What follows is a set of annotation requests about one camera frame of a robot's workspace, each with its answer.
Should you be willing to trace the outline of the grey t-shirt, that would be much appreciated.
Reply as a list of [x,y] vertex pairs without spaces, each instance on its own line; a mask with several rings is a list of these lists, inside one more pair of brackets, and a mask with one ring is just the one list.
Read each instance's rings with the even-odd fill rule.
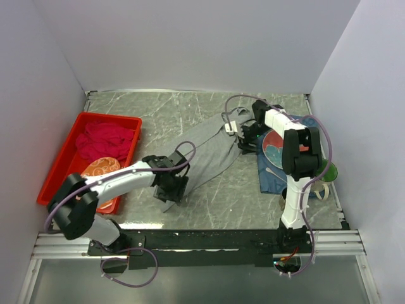
[[190,141],[196,146],[196,154],[190,161],[187,174],[189,181],[181,200],[191,191],[220,175],[241,154],[237,137],[227,134],[226,124],[226,115],[216,114],[171,141],[160,144],[154,150],[155,155],[168,156],[184,141]]

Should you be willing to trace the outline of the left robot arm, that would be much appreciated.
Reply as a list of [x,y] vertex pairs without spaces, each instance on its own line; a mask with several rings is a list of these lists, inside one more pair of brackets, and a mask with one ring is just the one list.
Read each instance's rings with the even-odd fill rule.
[[164,194],[181,198],[188,177],[178,174],[189,168],[189,160],[179,151],[170,156],[146,156],[133,165],[117,171],[93,177],[71,174],[62,183],[47,205],[48,218],[44,224],[47,233],[54,221],[59,232],[67,240],[87,237],[101,243],[112,255],[125,248],[125,237],[120,226],[97,214],[105,202],[113,200],[134,189],[156,187]]

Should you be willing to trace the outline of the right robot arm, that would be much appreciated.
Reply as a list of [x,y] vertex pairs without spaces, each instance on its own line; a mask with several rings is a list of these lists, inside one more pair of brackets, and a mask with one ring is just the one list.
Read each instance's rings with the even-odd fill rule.
[[273,131],[282,139],[281,166],[286,175],[285,208],[281,217],[286,229],[302,229],[308,205],[309,183],[322,165],[320,132],[289,116],[281,106],[270,106],[256,98],[252,105],[254,123],[241,127],[238,147],[243,154],[258,151],[258,138]]

